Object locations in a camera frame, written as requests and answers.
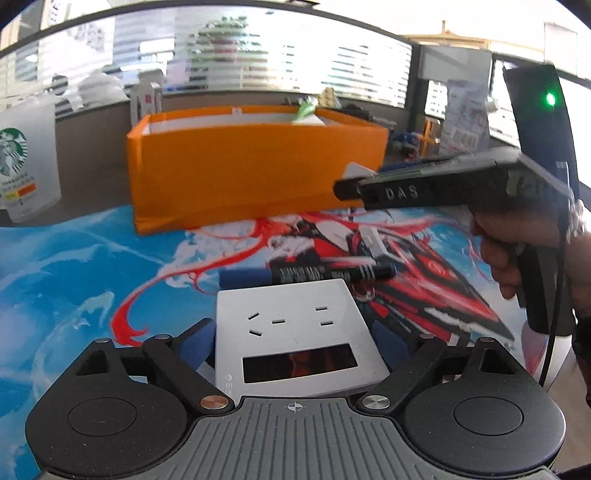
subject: orange box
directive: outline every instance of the orange box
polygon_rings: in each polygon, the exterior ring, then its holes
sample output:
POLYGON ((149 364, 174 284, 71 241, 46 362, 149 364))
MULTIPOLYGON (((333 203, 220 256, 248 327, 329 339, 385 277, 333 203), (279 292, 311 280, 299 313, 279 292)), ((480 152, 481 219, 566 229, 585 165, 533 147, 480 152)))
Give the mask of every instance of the orange box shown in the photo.
POLYGON ((127 135, 138 233, 359 206, 335 180, 383 162, 388 131, 319 109, 327 124, 293 125, 297 108, 220 106, 157 113, 127 135))

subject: desk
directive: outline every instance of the desk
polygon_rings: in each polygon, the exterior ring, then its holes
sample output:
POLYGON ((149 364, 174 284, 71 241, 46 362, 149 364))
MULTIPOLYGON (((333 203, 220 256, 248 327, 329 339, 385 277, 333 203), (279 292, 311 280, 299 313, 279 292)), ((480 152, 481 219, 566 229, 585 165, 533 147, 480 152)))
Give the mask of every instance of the desk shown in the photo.
POLYGON ((389 251, 408 260, 392 281, 354 291, 364 316, 392 316, 460 345, 494 335, 535 370, 543 339, 523 330, 524 311, 502 299, 466 227, 439 210, 316 212, 140 238, 125 206, 48 227, 2 228, 0 478, 37 473, 27 414, 91 340, 138 345, 214 317, 216 269, 224 265, 367 257, 360 226, 376 228, 389 251))

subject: black cable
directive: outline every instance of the black cable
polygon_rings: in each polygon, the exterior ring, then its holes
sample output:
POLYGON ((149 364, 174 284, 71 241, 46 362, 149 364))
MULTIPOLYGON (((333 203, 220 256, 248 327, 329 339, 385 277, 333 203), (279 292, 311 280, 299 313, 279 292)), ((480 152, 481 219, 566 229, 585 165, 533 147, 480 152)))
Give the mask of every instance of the black cable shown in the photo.
MULTIPOLYGON (((569 165, 565 161, 556 162, 556 174, 559 180, 563 181, 567 187, 570 187, 569 165)), ((543 387, 550 369, 554 344, 556 343, 556 332, 558 330, 558 317, 560 317, 560 307, 562 304, 564 287, 564 259, 566 255, 566 238, 569 234, 570 226, 570 201, 571 198, 559 197, 558 201, 558 252, 556 253, 556 291, 554 292, 554 310, 552 312, 552 321, 548 331, 548 346, 544 357, 544 365, 540 372, 540 385, 543 387)))
POLYGON ((568 207, 560 209, 558 213, 558 252, 556 253, 556 261, 558 263, 556 269, 556 290, 554 293, 554 309, 552 312, 552 321, 550 322, 550 331, 548 336, 548 346, 546 347, 546 355, 544 357, 544 365, 540 373, 540 385, 544 386, 548 370, 550 369, 550 362, 552 360, 552 353, 554 344, 556 342, 556 332, 558 330, 558 317, 560 316, 560 307, 562 304, 562 291, 564 287, 564 257, 566 253, 566 237, 569 231, 570 222, 570 203, 568 207))

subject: blue marker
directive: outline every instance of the blue marker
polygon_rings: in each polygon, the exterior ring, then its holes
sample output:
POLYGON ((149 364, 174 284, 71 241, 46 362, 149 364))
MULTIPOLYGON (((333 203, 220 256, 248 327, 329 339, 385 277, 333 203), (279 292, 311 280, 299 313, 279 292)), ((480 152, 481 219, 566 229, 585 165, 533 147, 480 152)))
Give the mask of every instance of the blue marker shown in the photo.
POLYGON ((237 288, 287 285, 334 278, 342 278, 347 283, 358 283, 389 280, 395 275, 396 267, 393 264, 357 265, 347 268, 327 268, 323 265, 281 268, 221 268, 219 270, 219 284, 221 290, 236 290, 237 288))

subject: white power strip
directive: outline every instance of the white power strip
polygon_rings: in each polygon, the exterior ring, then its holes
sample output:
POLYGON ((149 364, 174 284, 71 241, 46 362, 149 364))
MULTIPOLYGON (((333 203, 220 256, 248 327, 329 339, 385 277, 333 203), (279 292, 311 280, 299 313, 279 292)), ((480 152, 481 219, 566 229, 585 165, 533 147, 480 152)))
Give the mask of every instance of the white power strip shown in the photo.
POLYGON ((341 279, 221 291, 216 321, 216 386, 237 403, 355 393, 389 373, 341 279))

